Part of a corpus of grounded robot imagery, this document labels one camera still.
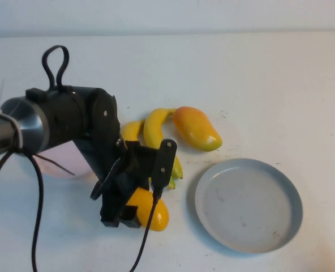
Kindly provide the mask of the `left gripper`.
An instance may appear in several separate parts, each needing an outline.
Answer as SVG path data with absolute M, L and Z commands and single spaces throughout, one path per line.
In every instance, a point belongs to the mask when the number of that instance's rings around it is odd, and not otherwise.
M 117 228 L 121 217 L 125 226 L 140 228 L 138 207 L 126 205 L 127 192 L 134 186 L 148 190 L 149 181 L 147 178 L 132 177 L 127 172 L 130 155 L 123 138 L 108 144 L 87 135 L 76 140 L 76 146 L 98 178 L 91 198 L 96 200 L 102 196 L 101 222 L 106 227 Z

